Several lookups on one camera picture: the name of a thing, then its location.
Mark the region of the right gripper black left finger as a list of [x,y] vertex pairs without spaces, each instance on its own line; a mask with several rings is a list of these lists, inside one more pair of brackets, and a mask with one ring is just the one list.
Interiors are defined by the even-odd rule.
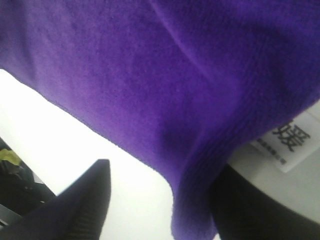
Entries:
[[0,231],[2,240],[98,240],[111,198],[107,159],[97,160],[73,184]]

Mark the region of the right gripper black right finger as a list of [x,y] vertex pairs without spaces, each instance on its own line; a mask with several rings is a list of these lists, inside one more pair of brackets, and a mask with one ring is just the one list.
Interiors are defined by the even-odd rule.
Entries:
[[318,240],[320,225],[273,200],[229,165],[210,186],[222,240]]

